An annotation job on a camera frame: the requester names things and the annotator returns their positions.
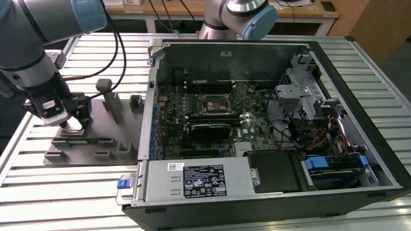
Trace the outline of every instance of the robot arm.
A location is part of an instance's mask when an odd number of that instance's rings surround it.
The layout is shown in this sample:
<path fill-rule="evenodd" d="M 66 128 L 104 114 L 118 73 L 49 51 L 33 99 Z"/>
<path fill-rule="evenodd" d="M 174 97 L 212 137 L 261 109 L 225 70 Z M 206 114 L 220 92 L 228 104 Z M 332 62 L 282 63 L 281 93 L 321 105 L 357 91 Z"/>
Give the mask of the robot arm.
<path fill-rule="evenodd" d="M 76 106 L 66 107 L 74 96 L 42 46 L 105 24 L 98 0 L 0 0 L 0 71 L 25 92 L 26 109 L 46 125 L 65 122 Z"/>
<path fill-rule="evenodd" d="M 276 10 L 268 0 L 206 0 L 201 39 L 261 39 Z M 86 117 L 86 101 L 69 92 L 42 46 L 106 25 L 101 0 L 0 0 L 0 71 L 30 100 L 25 109 L 46 125 Z"/>
<path fill-rule="evenodd" d="M 200 39 L 261 39 L 272 29 L 276 9 L 268 0 L 206 0 Z"/>

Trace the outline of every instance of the black cable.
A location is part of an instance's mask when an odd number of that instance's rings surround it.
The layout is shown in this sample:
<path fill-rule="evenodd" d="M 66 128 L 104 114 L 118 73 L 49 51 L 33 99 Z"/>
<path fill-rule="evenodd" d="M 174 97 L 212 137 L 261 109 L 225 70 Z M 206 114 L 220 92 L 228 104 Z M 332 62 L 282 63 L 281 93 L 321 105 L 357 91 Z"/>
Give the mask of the black cable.
<path fill-rule="evenodd" d="M 193 18 L 193 16 L 192 16 L 192 13 L 190 13 L 190 11 L 189 11 L 189 9 L 188 9 L 188 7 L 186 7 L 185 3 L 182 2 L 182 0 L 180 0 L 180 2 L 181 2 L 181 4 L 182 4 L 182 6 L 184 6 L 184 8 L 185 8 L 186 12 L 188 12 L 188 13 L 189 13 L 189 15 L 190 15 L 190 18 L 192 18 L 192 20 L 193 20 L 193 22 L 194 22 L 194 26 L 196 26 L 197 30 L 200 30 L 200 28 L 198 28 L 198 24 L 197 24 L 197 21 L 194 20 L 194 18 Z"/>
<path fill-rule="evenodd" d="M 125 69 L 126 69 L 125 46 L 124 46 L 124 43 L 122 43 L 121 35 L 120 35 L 120 33 L 118 33 L 118 30 L 117 30 L 117 27 L 116 27 L 116 25 L 114 25 L 114 22 L 113 22 L 113 20 L 110 19 L 109 15 L 108 15 L 108 13 L 106 13 L 106 11 L 105 11 L 105 9 L 104 9 L 104 12 L 105 12 L 105 15 L 106 15 L 108 22 L 109 22 L 109 24 L 110 24 L 110 26 L 112 26 L 112 28 L 113 28 L 114 34 L 117 34 L 117 36 L 118 36 L 118 41 L 120 41 L 121 50 L 122 50 L 122 59 L 124 59 L 124 61 L 122 61 L 122 72 L 121 72 L 120 79 L 118 79 L 117 83 L 114 84 L 114 86 L 113 86 L 108 91 L 100 92 L 98 94 L 94 94 L 93 96 L 88 97 L 86 100 L 90 100 L 90 99 L 97 98 L 98 96 L 101 96 L 101 95 L 104 95 L 104 94 L 112 92 L 112 91 L 117 88 L 117 86 L 120 85 L 120 83 L 121 83 L 121 81 L 122 81 L 122 78 L 124 78 L 124 75 L 125 75 Z"/>
<path fill-rule="evenodd" d="M 281 4 L 277 2 L 277 0 L 274 0 L 274 1 L 276 1 L 276 3 L 277 3 L 280 6 L 282 6 L 282 7 L 290 7 L 290 11 L 292 11 L 292 24 L 293 24 L 293 23 L 294 23 L 293 8 L 294 8 L 294 7 L 301 7 L 301 6 L 290 6 L 288 2 L 285 2 L 288 6 L 284 6 L 284 5 L 281 5 Z"/>
<path fill-rule="evenodd" d="M 104 14 L 105 14 L 105 17 L 106 17 L 106 20 L 109 21 L 110 20 L 110 17 L 105 11 L 105 8 L 104 8 Z M 72 76 L 72 77 L 66 77 L 66 78 L 62 78 L 62 81 L 72 81 L 72 80 L 78 80 L 78 79 L 85 79 L 85 78 L 90 78 L 90 77 L 94 77 L 97 76 L 98 74 L 101 74 L 109 67 L 110 65 L 113 64 L 114 60 L 116 60 L 116 57 L 117 57 L 117 54 L 118 54 L 118 38 L 117 38 L 117 34 L 116 32 L 113 32 L 114 34 L 114 40 L 116 40 L 116 49 L 114 49 L 114 55 L 109 61 L 109 63 L 106 64 L 106 66 L 100 70 L 97 71 L 94 74 L 90 74 L 90 75 L 86 75 L 86 76 Z"/>
<path fill-rule="evenodd" d="M 169 28 L 165 26 L 162 20 L 160 19 L 160 16 L 158 16 L 158 14 L 156 13 L 156 10 L 154 10 L 154 7 L 153 7 L 152 0 L 148 0 L 148 2 L 149 2 L 149 4 L 150 4 L 150 6 L 152 6 L 152 10 L 153 10 L 154 16 L 156 16 L 156 18 L 158 19 L 158 21 L 160 21 L 162 27 L 164 27 L 169 32 L 172 32 L 173 34 L 176 34 L 177 31 L 173 31 L 172 29 L 169 29 Z"/>
<path fill-rule="evenodd" d="M 162 3 L 162 6 L 164 6 L 164 9 L 165 9 L 166 16 L 168 16 L 169 27 L 170 27 L 170 30 L 173 31 L 173 28 L 172 28 L 172 21 L 170 21 L 170 16 L 169 16 L 169 13 L 168 13 L 168 9 L 166 9 L 166 6 L 165 6 L 165 3 L 164 3 L 164 0 L 161 0 L 161 3 Z"/>

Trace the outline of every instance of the white label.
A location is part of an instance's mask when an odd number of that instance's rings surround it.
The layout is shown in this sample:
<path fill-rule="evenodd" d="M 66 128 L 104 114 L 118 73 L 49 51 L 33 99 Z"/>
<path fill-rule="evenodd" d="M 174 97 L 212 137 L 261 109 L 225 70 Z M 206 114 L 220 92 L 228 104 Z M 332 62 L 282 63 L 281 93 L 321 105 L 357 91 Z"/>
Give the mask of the white label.
<path fill-rule="evenodd" d="M 50 101 L 42 103 L 42 108 L 43 108 L 43 109 L 49 109 L 49 108 L 51 108 L 51 107 L 54 107 L 54 106 L 55 106 L 55 102 L 54 102 L 53 100 L 50 100 Z"/>
<path fill-rule="evenodd" d="M 225 191 L 225 187 L 217 187 L 217 188 L 214 188 L 214 191 L 216 191 L 216 192 Z"/>
<path fill-rule="evenodd" d="M 232 51 L 221 51 L 221 57 L 230 57 Z"/>
<path fill-rule="evenodd" d="M 124 11 L 125 13 L 142 13 L 142 11 Z"/>
<path fill-rule="evenodd" d="M 168 171 L 182 171 L 184 163 L 168 163 Z"/>

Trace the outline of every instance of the motherboard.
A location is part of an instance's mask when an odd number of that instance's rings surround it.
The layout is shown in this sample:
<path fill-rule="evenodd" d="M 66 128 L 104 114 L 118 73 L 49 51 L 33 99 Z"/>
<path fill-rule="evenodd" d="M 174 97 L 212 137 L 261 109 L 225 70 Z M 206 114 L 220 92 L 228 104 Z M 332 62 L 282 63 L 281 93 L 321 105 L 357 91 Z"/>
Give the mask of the motherboard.
<path fill-rule="evenodd" d="M 252 82 L 158 85 L 161 159 L 234 157 L 276 149 L 265 114 L 269 92 Z"/>

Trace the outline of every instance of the wooden desk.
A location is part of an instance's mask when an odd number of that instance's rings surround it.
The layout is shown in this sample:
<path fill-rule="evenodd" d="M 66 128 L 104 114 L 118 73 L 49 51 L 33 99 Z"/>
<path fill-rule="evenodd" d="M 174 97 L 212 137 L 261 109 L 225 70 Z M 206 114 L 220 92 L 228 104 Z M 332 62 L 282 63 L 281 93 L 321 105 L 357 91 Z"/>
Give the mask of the wooden desk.
<path fill-rule="evenodd" d="M 352 36 L 382 67 L 411 34 L 409 0 L 330 0 L 342 14 L 329 35 Z"/>
<path fill-rule="evenodd" d="M 180 0 L 164 1 L 168 12 L 170 14 L 172 20 L 190 20 L 190 16 L 180 2 Z M 161 19 L 168 19 L 165 9 L 161 3 L 161 0 L 152 0 L 154 10 L 160 15 Z M 200 0 L 184 0 L 184 3 L 194 16 L 194 19 L 198 21 L 204 20 L 204 2 Z M 145 20 L 148 33 L 154 33 L 154 12 L 152 10 L 149 1 L 145 0 L 144 3 L 137 5 L 124 5 L 121 8 L 106 9 L 108 13 L 112 15 L 113 19 L 142 19 Z M 292 9 L 278 9 L 277 10 L 277 20 L 280 23 L 313 23 L 320 24 L 316 31 L 317 36 L 325 36 L 329 28 L 333 24 L 336 18 L 338 18 L 337 12 L 328 12 L 324 10 L 318 0 L 313 4 L 294 7 L 293 15 Z"/>

